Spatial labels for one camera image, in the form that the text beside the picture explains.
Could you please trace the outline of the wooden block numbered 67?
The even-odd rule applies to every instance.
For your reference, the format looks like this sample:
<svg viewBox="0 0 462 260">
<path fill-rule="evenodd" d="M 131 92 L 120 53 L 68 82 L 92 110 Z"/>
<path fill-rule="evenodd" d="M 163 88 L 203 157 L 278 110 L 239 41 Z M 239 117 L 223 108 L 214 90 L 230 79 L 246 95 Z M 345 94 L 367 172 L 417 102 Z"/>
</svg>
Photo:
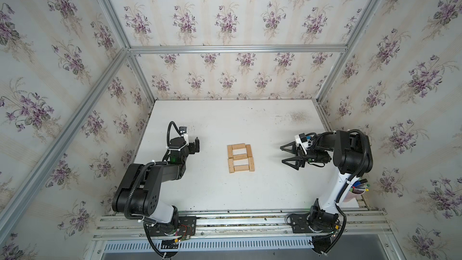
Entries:
<svg viewBox="0 0 462 260">
<path fill-rule="evenodd" d="M 233 163 L 233 158 L 228 159 L 228 166 L 229 166 L 229 173 L 234 173 L 235 172 L 235 167 Z"/>
</svg>

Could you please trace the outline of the wooden block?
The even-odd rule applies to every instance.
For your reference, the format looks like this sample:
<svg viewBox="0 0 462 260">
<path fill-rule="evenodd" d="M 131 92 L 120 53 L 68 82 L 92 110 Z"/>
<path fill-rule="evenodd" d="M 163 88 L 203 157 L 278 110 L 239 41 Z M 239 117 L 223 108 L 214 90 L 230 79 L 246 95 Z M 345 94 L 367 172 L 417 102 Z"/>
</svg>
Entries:
<svg viewBox="0 0 462 260">
<path fill-rule="evenodd" d="M 240 160 L 246 160 L 246 159 L 248 159 L 247 154 L 238 154 L 238 155 L 233 156 L 234 161 L 240 161 Z"/>
<path fill-rule="evenodd" d="M 232 145 L 227 145 L 227 155 L 228 155 L 228 158 L 233 158 L 233 148 L 232 148 Z"/>
<path fill-rule="evenodd" d="M 254 172 L 255 171 L 255 162 L 254 162 L 253 157 L 249 157 L 248 161 L 249 161 L 249 171 Z"/>
<path fill-rule="evenodd" d="M 245 149 L 246 144 L 245 143 L 233 144 L 231 147 L 232 147 L 233 150 Z"/>
<path fill-rule="evenodd" d="M 239 165 L 239 166 L 234 166 L 233 168 L 235 172 L 250 171 L 249 165 Z"/>
</svg>

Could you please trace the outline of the wooden block bottom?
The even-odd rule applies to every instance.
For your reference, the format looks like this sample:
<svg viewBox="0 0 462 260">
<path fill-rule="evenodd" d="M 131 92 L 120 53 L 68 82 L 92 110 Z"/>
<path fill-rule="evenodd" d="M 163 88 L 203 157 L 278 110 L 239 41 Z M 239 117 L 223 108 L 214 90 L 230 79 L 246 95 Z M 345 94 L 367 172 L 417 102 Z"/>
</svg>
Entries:
<svg viewBox="0 0 462 260">
<path fill-rule="evenodd" d="M 249 171 L 254 172 L 255 171 L 255 162 L 254 162 L 253 157 L 249 157 L 248 161 L 249 161 Z"/>
</svg>

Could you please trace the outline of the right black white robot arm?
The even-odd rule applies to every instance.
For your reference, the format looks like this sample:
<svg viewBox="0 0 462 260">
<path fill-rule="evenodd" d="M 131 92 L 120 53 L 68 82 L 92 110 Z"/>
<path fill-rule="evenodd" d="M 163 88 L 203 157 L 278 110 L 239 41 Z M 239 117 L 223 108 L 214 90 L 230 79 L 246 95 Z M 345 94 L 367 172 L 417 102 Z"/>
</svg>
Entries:
<svg viewBox="0 0 462 260">
<path fill-rule="evenodd" d="M 336 168 L 331 188 L 310 208 L 307 222 L 314 231 L 336 224 L 347 191 L 373 167 L 369 137 L 358 129 L 301 133 L 280 150 L 292 155 L 282 160 L 282 164 L 295 170 L 307 165 L 322 168 L 329 163 Z"/>
</svg>

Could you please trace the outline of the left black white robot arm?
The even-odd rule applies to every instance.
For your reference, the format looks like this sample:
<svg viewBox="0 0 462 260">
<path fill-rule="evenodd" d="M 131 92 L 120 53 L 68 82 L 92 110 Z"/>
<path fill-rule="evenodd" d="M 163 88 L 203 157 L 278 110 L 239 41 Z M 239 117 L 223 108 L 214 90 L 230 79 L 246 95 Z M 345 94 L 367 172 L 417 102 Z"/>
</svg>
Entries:
<svg viewBox="0 0 462 260">
<path fill-rule="evenodd" d="M 115 213 L 140 222 L 154 252 L 170 260 L 178 253 L 179 244 L 195 235 L 197 217 L 181 216 L 177 207 L 161 201 L 161 184 L 183 177 L 188 156 L 200 152 L 200 140 L 190 142 L 187 127 L 178 127 L 174 121 L 168 124 L 166 139 L 161 161 L 128 166 L 111 206 Z"/>
</svg>

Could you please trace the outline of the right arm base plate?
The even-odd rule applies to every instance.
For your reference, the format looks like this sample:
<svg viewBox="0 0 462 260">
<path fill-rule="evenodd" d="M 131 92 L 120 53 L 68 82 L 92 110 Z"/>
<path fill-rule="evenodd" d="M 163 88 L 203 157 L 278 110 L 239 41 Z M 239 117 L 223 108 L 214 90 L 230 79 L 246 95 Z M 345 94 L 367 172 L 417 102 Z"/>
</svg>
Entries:
<svg viewBox="0 0 462 260">
<path fill-rule="evenodd" d="M 319 255 L 327 255 L 336 242 L 336 235 L 340 229 L 338 214 L 321 211 L 310 211 L 305 214 L 289 214 L 286 217 L 294 234 L 324 234 L 312 236 L 312 250 Z"/>
</svg>

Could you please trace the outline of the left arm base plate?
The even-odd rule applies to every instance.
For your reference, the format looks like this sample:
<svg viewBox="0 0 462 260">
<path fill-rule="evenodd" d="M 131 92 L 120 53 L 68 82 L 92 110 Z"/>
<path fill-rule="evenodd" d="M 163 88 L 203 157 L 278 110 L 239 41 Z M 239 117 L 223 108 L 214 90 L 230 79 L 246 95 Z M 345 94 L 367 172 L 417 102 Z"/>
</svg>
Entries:
<svg viewBox="0 0 462 260">
<path fill-rule="evenodd" d="M 144 223 L 149 243 L 158 250 L 177 250 L 180 243 L 189 240 L 196 233 L 197 217 L 183 216 L 171 223 Z"/>
</svg>

